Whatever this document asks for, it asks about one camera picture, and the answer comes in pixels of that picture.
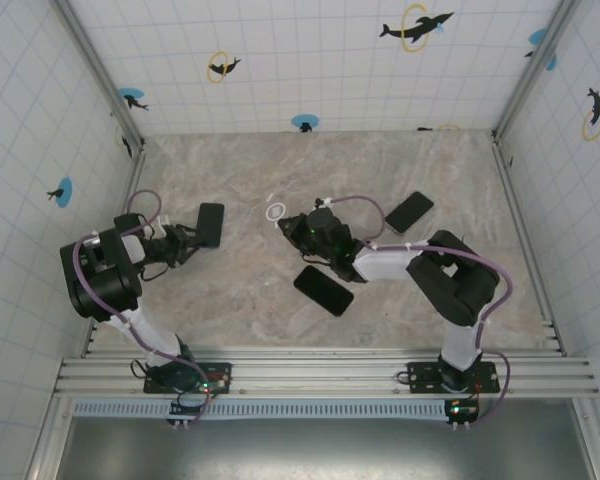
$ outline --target phone screen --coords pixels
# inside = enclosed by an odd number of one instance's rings
[[[389,225],[396,233],[404,233],[411,225],[416,223],[427,213],[433,202],[420,192],[414,192],[404,202],[398,205],[389,215],[385,217]]]
[[[224,205],[221,203],[201,203],[196,224],[196,240],[199,246],[218,248],[222,236]]]
[[[336,317],[353,301],[353,293],[315,267],[306,267],[293,286]]]

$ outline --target white vent strip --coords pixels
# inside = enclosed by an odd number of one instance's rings
[[[194,402],[183,402],[195,405]],[[174,418],[168,399],[82,399],[75,404],[75,417]],[[262,418],[404,418],[446,420],[442,400],[216,400],[207,409],[206,420]]]

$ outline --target white ring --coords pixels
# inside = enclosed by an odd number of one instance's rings
[[[280,216],[279,216],[279,217],[277,217],[277,218],[271,218],[271,217],[269,216],[269,211],[270,211],[270,210],[271,210],[273,207],[278,207],[278,206],[282,207],[282,213],[281,213],[281,214],[280,214]],[[271,205],[269,205],[269,206],[267,207],[267,211],[266,211],[266,212],[264,212],[264,216],[265,216],[265,217],[267,217],[267,220],[269,220],[270,222],[277,222],[277,221],[278,221],[278,220],[280,220],[282,217],[284,217],[284,214],[286,213],[286,211],[287,211],[287,207],[285,207],[285,206],[284,206],[284,203],[276,202],[276,203],[272,203]]]

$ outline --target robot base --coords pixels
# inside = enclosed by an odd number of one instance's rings
[[[409,390],[411,393],[476,393],[480,385],[480,393],[500,392],[500,383],[496,366],[493,362],[476,362],[470,371],[465,372],[464,388],[453,391],[445,384],[440,371],[439,362],[407,363]]]
[[[180,356],[193,361],[189,347],[182,344]],[[213,394],[229,393],[231,384],[230,363],[198,363],[198,366],[209,379],[208,388]],[[144,393],[170,394],[170,393],[204,393],[200,375],[192,368],[177,362],[169,362],[160,367],[147,369],[144,380]]]

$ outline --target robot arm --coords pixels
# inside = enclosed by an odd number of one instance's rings
[[[199,248],[208,246],[209,235],[198,235],[195,229],[181,224],[162,224],[163,235],[160,238],[154,238],[153,227],[148,227],[150,235],[149,232],[145,234],[139,230],[133,235],[123,236],[121,232],[142,225],[140,216],[135,213],[114,218],[114,225],[114,228],[100,232],[84,242],[80,248],[82,272],[90,287],[102,301],[122,312],[137,334],[154,351],[193,360],[188,348],[175,333],[155,321],[149,310],[143,308],[139,275],[147,265],[154,263],[164,263],[167,269],[184,264]],[[128,325],[102,309],[78,281],[72,261],[74,245],[60,249],[67,290],[74,309],[84,318],[93,317],[100,323],[113,326],[136,343]],[[174,362],[162,356],[151,352],[145,352],[145,355],[149,372],[154,377],[164,376],[164,370],[174,368]]]
[[[439,358],[444,385],[463,391],[480,362],[476,345],[482,309],[493,300],[498,274],[491,268],[460,256],[416,250],[419,246],[452,248],[475,254],[452,233],[440,230],[431,239],[405,246],[365,246],[351,237],[331,210],[316,201],[308,215],[279,220],[283,235],[303,256],[317,255],[347,282],[409,280],[420,287],[445,321],[445,338]]]

